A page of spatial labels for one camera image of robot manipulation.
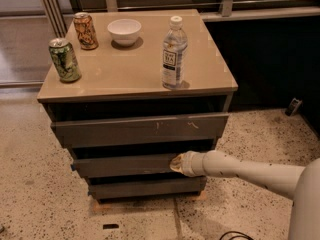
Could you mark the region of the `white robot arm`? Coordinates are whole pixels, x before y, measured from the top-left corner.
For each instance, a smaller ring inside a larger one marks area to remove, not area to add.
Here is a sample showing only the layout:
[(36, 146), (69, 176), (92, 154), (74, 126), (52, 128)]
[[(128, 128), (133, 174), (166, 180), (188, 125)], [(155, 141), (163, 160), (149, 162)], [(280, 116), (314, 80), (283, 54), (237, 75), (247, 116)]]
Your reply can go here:
[(188, 177), (239, 178), (293, 201), (288, 240), (320, 240), (320, 159), (307, 166), (240, 160), (224, 152), (188, 151), (170, 162)]

